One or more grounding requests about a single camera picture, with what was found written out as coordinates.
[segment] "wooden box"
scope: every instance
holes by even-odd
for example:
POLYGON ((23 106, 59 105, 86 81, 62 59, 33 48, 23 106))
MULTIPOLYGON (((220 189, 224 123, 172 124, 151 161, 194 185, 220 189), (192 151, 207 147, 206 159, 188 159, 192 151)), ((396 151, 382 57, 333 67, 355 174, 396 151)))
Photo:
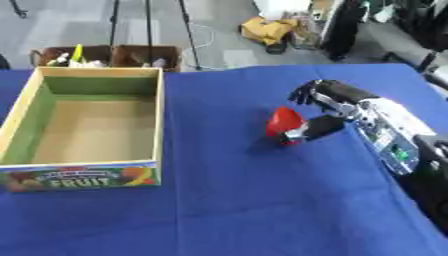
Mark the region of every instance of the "wooden box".
POLYGON ((0 129, 11 191, 160 185, 163 71, 37 68, 0 129))

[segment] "basket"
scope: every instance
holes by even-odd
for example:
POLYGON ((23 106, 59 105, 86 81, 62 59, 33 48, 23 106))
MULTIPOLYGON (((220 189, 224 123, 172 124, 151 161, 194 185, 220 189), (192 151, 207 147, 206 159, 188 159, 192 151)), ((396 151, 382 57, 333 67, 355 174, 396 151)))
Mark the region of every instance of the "basket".
MULTIPOLYGON (((38 50, 32 50, 30 52, 31 65, 47 66, 50 60, 55 60, 63 53, 73 54, 75 47, 50 47, 44 49, 42 52, 38 50)), ((112 49, 109 45, 95 45, 95 46, 83 46, 82 56, 87 61, 100 60, 103 63, 109 63, 111 60, 112 49)))
MULTIPOLYGON (((112 67, 141 67, 148 56, 147 45, 118 45, 112 54, 112 67)), ((153 46, 152 59, 163 58, 166 61, 164 71, 180 71, 180 51, 175 46, 153 46)))

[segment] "white object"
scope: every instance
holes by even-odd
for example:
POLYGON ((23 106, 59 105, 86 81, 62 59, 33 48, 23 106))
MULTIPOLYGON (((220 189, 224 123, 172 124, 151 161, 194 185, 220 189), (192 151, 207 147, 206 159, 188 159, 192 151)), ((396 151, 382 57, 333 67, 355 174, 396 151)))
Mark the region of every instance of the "white object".
POLYGON ((307 12, 311 0, 253 0, 260 16, 266 20, 281 20, 285 13, 307 12))
POLYGON ((375 14, 373 17, 376 21, 380 23, 388 22, 395 13, 395 7, 393 4, 384 7, 380 12, 375 14))

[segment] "blue cloth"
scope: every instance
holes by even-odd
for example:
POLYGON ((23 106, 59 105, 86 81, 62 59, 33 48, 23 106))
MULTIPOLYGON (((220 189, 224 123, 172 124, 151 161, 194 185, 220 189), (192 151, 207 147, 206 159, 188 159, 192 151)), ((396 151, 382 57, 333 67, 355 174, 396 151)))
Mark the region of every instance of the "blue cloth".
MULTIPOLYGON (((0 73, 3 87, 29 73, 0 73)), ((159 188, 0 192, 0 255, 442 256, 445 238, 353 129, 289 148, 262 139, 287 95, 338 79, 448 132, 448 105, 403 65, 167 74, 159 188)))

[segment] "tripod leg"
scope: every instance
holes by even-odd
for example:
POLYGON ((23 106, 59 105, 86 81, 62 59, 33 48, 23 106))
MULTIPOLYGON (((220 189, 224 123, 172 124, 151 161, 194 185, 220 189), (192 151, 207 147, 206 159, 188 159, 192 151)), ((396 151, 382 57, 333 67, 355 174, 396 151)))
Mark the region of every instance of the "tripod leg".
POLYGON ((148 36, 148 64, 152 66, 152 27, 151 27, 151 4, 150 0, 145 1, 146 9, 146 33, 148 36))
POLYGON ((196 47, 194 45, 193 35, 190 29, 190 16, 187 13, 187 9, 185 7, 184 0, 179 0, 180 9, 182 11, 182 17, 184 19, 185 27, 187 28, 188 39, 190 40, 191 50, 193 52, 194 61, 196 63, 196 70, 201 70, 201 66, 199 64, 198 53, 196 51, 196 47))
POLYGON ((22 18, 22 19, 26 19, 26 13, 27 13, 28 11, 25 11, 25 10, 20 9, 19 4, 17 3, 17 0, 9 0, 9 2, 11 3, 12 8, 14 8, 14 12, 15 12, 17 15, 19 15, 20 18, 22 18))
POLYGON ((112 47, 115 44, 115 32, 117 31, 118 22, 118 10, 120 9, 120 0, 115 0, 114 9, 112 11, 112 16, 110 17, 110 22, 112 23, 110 31, 110 41, 109 46, 112 47))

